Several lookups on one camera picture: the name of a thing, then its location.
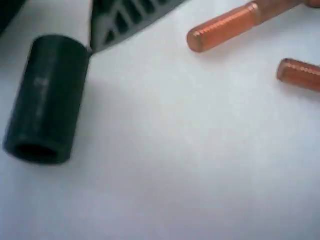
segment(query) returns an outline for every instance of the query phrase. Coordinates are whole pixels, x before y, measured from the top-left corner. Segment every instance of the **white paper background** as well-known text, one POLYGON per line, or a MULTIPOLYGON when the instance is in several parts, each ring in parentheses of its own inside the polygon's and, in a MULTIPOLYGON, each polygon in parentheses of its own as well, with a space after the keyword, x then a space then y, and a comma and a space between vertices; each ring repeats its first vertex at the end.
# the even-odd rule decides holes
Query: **white paper background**
MULTIPOLYGON (((205 54, 185 36, 242 0, 191 0, 94 56, 73 156, 0 153, 1 240, 318 240, 320 94, 279 83, 320 62, 305 6, 205 54)), ((0 134, 32 39, 88 43, 89 0, 30 0, 0 39, 0 134)))

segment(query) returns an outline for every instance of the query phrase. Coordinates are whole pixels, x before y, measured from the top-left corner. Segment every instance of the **black rubber sleeve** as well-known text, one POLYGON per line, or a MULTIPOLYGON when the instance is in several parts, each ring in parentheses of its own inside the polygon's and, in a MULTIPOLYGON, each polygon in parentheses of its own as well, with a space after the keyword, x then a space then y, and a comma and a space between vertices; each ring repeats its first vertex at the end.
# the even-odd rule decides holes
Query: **black rubber sleeve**
POLYGON ((70 158, 89 58, 81 43, 65 36, 33 42, 4 138, 9 154, 37 164, 70 158))

